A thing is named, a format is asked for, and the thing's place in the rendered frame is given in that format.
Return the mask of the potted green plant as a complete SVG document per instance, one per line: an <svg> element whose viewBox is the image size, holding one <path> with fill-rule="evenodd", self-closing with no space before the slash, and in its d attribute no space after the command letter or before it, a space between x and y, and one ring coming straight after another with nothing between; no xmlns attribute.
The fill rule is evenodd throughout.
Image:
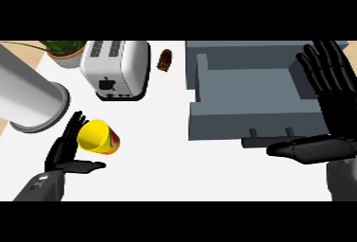
<svg viewBox="0 0 357 242"><path fill-rule="evenodd" d="M73 69L79 67L85 41L39 41L42 47L26 44L25 46L34 47L47 53L47 56L59 64L62 68Z"/></svg>

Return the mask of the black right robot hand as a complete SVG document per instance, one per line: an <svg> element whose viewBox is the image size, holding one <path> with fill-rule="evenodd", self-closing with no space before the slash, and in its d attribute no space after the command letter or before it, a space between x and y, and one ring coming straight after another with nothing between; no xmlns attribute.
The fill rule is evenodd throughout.
<svg viewBox="0 0 357 242"><path fill-rule="evenodd" d="M334 41L314 41L295 55L318 96L329 133L267 147L267 155L318 164L357 156L357 75Z"/></svg>

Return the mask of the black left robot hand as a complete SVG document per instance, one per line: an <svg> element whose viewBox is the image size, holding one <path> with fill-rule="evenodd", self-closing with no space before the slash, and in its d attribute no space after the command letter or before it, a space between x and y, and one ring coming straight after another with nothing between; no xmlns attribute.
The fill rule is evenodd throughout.
<svg viewBox="0 0 357 242"><path fill-rule="evenodd" d="M82 161L75 159L78 149L78 132L87 124L87 117L78 111L72 114L66 123L63 135L56 139L56 142L48 150L44 171L62 170L64 173L88 174L93 170L104 168L101 162Z"/></svg>

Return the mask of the grey open drawer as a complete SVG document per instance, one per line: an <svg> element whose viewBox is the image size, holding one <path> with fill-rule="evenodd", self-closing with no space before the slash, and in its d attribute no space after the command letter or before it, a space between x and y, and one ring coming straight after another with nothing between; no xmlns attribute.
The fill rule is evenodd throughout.
<svg viewBox="0 0 357 242"><path fill-rule="evenodd" d="M196 56L194 101L188 138L242 139L255 130L277 137L324 134L317 95L296 63L278 69L213 70L208 56Z"/></svg>

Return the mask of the brown bottle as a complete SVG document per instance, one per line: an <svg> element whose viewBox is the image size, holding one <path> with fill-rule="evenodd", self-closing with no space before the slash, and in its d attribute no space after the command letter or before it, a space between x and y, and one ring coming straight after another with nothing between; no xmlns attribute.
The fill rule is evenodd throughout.
<svg viewBox="0 0 357 242"><path fill-rule="evenodd" d="M156 68L160 71L165 71L165 72L168 71L168 68L169 68L169 65L171 65L171 59L172 59L171 50L165 49L162 51L162 54L160 54L160 57L159 57L159 62L157 62L157 65L156 65Z"/></svg>

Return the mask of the white toaster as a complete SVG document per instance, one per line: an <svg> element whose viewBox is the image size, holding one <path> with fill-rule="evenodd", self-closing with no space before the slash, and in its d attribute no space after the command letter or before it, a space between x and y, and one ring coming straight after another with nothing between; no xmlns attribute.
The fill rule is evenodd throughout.
<svg viewBox="0 0 357 242"><path fill-rule="evenodd" d="M79 69L101 101L143 98L150 72L147 41L87 41Z"/></svg>

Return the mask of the yellow cup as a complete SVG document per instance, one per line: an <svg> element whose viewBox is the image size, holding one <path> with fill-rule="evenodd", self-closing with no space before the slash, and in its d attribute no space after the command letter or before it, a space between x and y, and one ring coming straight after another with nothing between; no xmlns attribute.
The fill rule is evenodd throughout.
<svg viewBox="0 0 357 242"><path fill-rule="evenodd" d="M93 153L110 155L119 147L119 138L107 123L93 119L81 127L76 136L78 146Z"/></svg>

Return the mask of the large white cylinder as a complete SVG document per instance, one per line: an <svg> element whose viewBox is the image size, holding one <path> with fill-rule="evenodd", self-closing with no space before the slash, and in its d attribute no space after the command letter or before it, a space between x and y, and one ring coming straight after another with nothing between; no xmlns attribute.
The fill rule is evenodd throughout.
<svg viewBox="0 0 357 242"><path fill-rule="evenodd" d="M69 92L0 44L0 117L23 133L51 128L69 106Z"/></svg>

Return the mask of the grey cabinet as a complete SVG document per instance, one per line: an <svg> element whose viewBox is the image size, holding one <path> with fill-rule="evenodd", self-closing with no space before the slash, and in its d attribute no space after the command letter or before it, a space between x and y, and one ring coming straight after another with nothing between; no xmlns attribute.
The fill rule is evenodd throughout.
<svg viewBox="0 0 357 242"><path fill-rule="evenodd" d="M185 41L187 89L194 89L197 55L208 58L209 70L287 68L295 54L311 41Z"/></svg>

